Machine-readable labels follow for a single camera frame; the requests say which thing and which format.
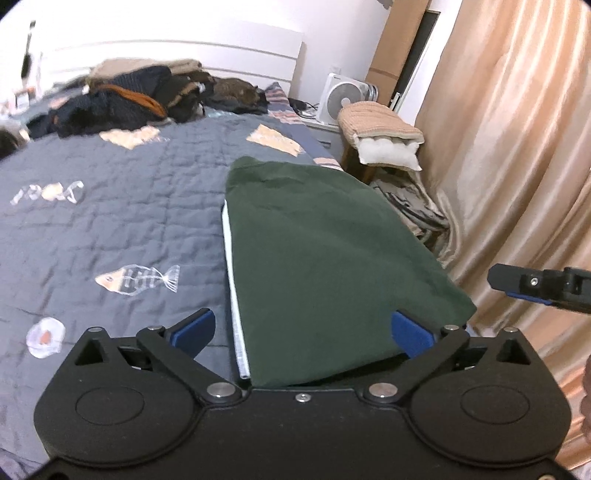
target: white headboard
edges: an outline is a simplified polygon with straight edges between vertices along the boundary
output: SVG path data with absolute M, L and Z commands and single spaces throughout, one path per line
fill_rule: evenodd
M 42 90 L 86 74 L 105 59 L 130 57 L 196 59 L 215 76 L 238 77 L 261 88 L 277 81 L 289 93 L 302 42 L 302 33 L 231 18 L 178 18 L 158 28 L 133 21 L 92 27 L 91 22 L 77 33 L 57 29 L 44 35 Z

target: fried egg print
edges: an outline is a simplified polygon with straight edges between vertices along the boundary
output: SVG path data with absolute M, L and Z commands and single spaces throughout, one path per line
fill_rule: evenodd
M 33 325 L 27 333 L 27 347 L 35 358 L 45 358 L 61 352 L 66 327 L 59 320 L 45 317 Z

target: green cloth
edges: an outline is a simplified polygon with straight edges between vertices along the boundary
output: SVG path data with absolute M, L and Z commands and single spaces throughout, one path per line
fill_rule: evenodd
M 302 384 L 401 352 L 391 316 L 463 325 L 470 298 L 387 201 L 331 168 L 242 157 L 226 184 L 251 381 Z

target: bed sheet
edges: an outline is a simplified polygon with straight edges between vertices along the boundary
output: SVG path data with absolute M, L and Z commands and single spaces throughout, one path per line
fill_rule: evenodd
M 579 480 L 591 480 L 591 462 L 574 469 L 572 473 Z
M 0 162 L 0 467 L 11 477 L 46 461 L 33 409 L 91 326 L 132 336 L 209 307 L 216 334 L 197 359 L 237 378 L 221 220 L 229 167 L 243 155 L 301 164 L 328 158 L 305 126 L 273 118 L 289 117 L 277 87 L 269 90 L 270 117 L 158 127 L 133 150 L 98 135 L 49 135 Z M 247 141 L 260 125 L 304 151 Z

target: pillow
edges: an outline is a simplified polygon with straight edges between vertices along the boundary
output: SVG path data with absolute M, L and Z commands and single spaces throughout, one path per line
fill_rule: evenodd
M 421 171 L 416 155 L 418 146 L 417 141 L 404 141 L 394 137 L 360 138 L 357 145 L 359 162 L 376 167 Z

